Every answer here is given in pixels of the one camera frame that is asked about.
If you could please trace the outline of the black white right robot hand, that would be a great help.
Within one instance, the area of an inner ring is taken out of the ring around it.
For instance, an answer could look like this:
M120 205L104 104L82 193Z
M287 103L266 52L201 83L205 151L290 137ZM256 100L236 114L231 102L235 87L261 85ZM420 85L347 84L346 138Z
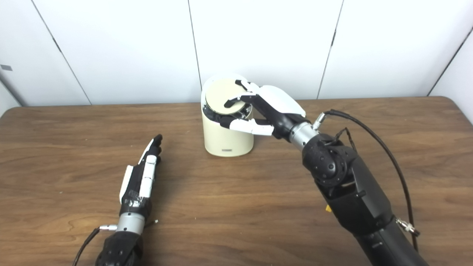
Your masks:
M235 84L245 91L224 104L230 108L238 102L249 104L264 118L248 119L222 116L218 122L221 127L253 135L272 135L277 139L290 142L292 129L308 123L304 109L285 91L276 86L258 86L253 82L236 80Z

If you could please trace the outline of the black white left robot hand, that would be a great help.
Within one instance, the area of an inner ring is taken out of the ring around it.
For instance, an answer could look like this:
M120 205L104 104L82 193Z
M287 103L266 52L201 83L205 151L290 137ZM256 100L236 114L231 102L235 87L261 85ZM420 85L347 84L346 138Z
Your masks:
M123 214L138 214L148 219L152 213L152 188L161 162L161 142L158 134L148 143L137 165L128 165L120 187L120 211Z

